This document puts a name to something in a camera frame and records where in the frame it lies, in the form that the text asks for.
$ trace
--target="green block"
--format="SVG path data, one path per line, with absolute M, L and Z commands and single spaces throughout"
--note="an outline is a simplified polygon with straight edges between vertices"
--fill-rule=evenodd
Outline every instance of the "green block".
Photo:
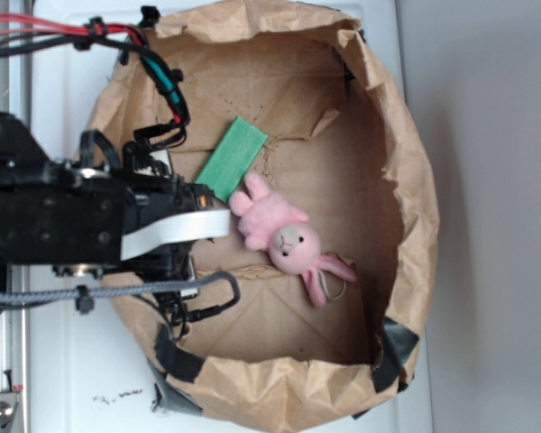
M 267 138 L 267 134 L 237 116 L 195 182 L 207 185 L 215 197 L 226 203 Z

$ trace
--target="white surface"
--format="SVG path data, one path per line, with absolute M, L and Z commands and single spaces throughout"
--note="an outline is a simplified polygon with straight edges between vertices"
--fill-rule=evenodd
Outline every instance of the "white surface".
M 171 2 L 158 2 L 171 5 Z M 206 2 L 186 2 L 186 7 Z M 39 0 L 35 14 L 84 23 L 92 15 L 107 21 L 138 22 L 139 2 L 64 2 Z M 366 38 L 400 84 L 397 21 L 389 1 L 325 2 L 365 21 Z M 161 8 L 164 14 L 174 9 Z M 52 158 L 69 157 L 77 148 L 96 96 L 104 88 L 115 51 L 70 48 L 45 51 L 34 60 L 32 132 Z M 74 287 L 55 279 L 48 268 L 32 269 L 31 287 Z M 71 302 L 31 311 L 31 432 L 83 431 L 250 431 L 233 424 L 175 412 L 151 412 L 154 380 L 142 352 L 107 301 L 80 316 Z M 318 432 L 430 433 L 431 411 L 423 347 L 417 379 L 397 399 L 375 408 L 358 421 L 351 418 L 314 428 Z
M 436 433 L 541 431 L 541 0 L 399 1 L 436 171 Z

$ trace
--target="pink bunny plush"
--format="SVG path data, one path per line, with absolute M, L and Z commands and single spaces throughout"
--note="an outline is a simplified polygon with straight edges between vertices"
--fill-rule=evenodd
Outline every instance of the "pink bunny plush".
M 300 274 L 310 300 L 316 307 L 326 304 L 322 270 L 345 281 L 356 281 L 356 273 L 343 262 L 321 255 L 318 234 L 306 222 L 308 213 L 289 203 L 272 190 L 256 171 L 244 175 L 249 194 L 235 191 L 228 204 L 241 218 L 239 231 L 250 250 L 267 251 L 272 263 L 285 273 Z

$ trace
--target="black cable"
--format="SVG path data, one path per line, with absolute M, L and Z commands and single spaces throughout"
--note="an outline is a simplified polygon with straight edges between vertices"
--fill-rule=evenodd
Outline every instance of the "black cable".
M 166 140 L 162 140 L 161 142 L 151 144 L 151 147 L 153 149 L 153 152 L 156 151 L 162 151 L 164 149 L 174 149 L 175 147 L 179 147 L 187 140 L 187 131 L 184 127 L 180 128 L 180 131 L 171 137 L 167 138 Z
M 94 130 L 93 140 L 104 154 L 108 165 L 110 165 L 112 168 L 119 169 L 120 156 L 118 156 L 118 151 L 112 145 L 112 143 L 110 143 L 110 140 L 108 140 L 106 136 L 97 129 Z
M 152 71 L 149 72 L 145 68 L 147 70 L 147 73 L 149 73 L 149 76 L 154 81 L 156 88 L 158 89 L 159 93 L 161 93 L 162 95 L 164 95 L 165 93 L 176 92 L 179 98 L 179 102 L 177 104 L 172 102 L 170 98 L 168 97 L 165 97 L 165 99 L 167 100 L 167 104 L 169 105 L 170 109 L 172 109 L 177 115 L 180 116 L 180 119 L 181 119 L 180 124 L 182 125 L 188 124 L 190 120 L 190 116 L 188 115 L 188 108 L 187 108 L 186 101 L 177 86 L 177 80 L 172 77 L 172 71 L 170 70 L 169 66 L 166 64 L 164 59 L 160 55 L 158 55 L 156 52 L 152 51 L 151 49 L 147 47 L 136 45 L 134 43 L 129 43 L 129 42 L 114 41 L 112 39 L 107 39 L 106 37 L 101 37 L 101 36 L 63 35 L 63 36 L 50 38 L 46 41 L 32 42 L 32 43 L 26 43 L 23 45 L 18 45 L 15 47 L 1 48 L 0 58 L 17 56 L 17 55 L 22 55 L 22 54 L 30 54 L 32 52 L 46 50 L 48 48 L 57 47 L 60 45 L 66 45 L 69 43 L 74 44 L 77 50 L 87 50 L 90 48 L 92 44 L 98 44 L 98 45 L 102 45 L 109 48 L 115 48 L 118 50 L 136 52 L 139 55 L 143 57 L 147 57 L 148 59 L 152 60 L 167 77 L 172 78 L 171 81 L 172 81 L 173 88 L 171 89 L 165 88 L 164 85 L 158 79 L 158 77 L 156 77 L 156 74 L 154 74 Z
M 146 305 L 148 305 L 149 307 L 151 307 L 154 311 L 156 311 L 158 314 L 160 314 L 160 316 L 162 317 L 162 320 L 164 320 L 164 322 L 166 323 L 166 328 L 167 328 L 167 332 L 169 333 L 169 339 L 174 341 L 174 342 L 177 342 L 178 339 L 176 339 L 174 337 L 174 333 L 172 332 L 172 325 L 170 324 L 169 322 L 169 319 L 165 316 L 165 314 L 158 308 L 158 306 L 156 304 L 154 304 L 152 301 L 142 297 L 141 295 L 134 295 L 133 298 L 137 299 L 137 300 L 141 300 L 142 302 L 144 302 Z
M 54 301 L 30 302 L 30 303 L 27 302 L 25 304 L 19 304 L 19 305 L 16 305 L 16 304 L 0 304 L 0 309 L 10 310 L 10 311 L 18 311 L 18 310 L 21 310 L 21 309 L 34 309 L 36 307 L 41 307 L 43 305 L 51 304 L 52 302 L 54 302 Z
M 94 130 L 85 131 L 80 135 L 80 167 L 94 165 Z
M 179 336 L 177 336 L 174 340 L 180 341 L 185 335 L 185 329 L 187 327 L 187 312 L 184 309 L 184 304 L 182 303 L 182 299 L 180 298 L 180 292 L 178 293 L 178 296 L 175 296 L 174 302 L 177 304 L 178 310 L 182 313 L 182 323 L 180 324 Z
M 8 44 L 10 42 L 14 42 L 14 41 L 21 41 L 21 40 L 24 40 L 24 39 L 32 39 L 32 38 L 41 37 L 41 36 L 52 36 L 52 35 L 56 35 L 56 34 L 58 34 L 58 33 L 31 32 L 31 33 L 16 34 L 14 36 L 6 36 L 5 38 L 0 39 L 0 47 L 2 47 L 3 45 Z

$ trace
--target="paper bag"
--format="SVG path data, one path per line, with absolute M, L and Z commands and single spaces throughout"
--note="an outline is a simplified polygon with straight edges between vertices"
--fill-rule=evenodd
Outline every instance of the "paper bag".
M 343 298 L 314 308 L 299 276 L 250 252 L 236 231 L 193 255 L 200 275 L 233 273 L 242 299 L 174 345 L 135 299 L 115 308 L 179 410 L 291 432 L 361 413 L 413 378 L 434 286 L 439 218 L 416 127 L 360 23 L 283 0 L 228 0 L 164 16 L 151 47 L 184 71 L 192 121 L 171 154 L 194 181 L 239 115 L 270 139 L 252 168 L 310 215 L 324 253 L 353 263 Z M 116 144 L 170 119 L 138 58 L 117 64 L 91 127 Z M 107 285 L 133 284 L 133 274 Z M 332 290 L 337 281 L 329 282 Z M 190 308 L 228 299 L 223 283 Z

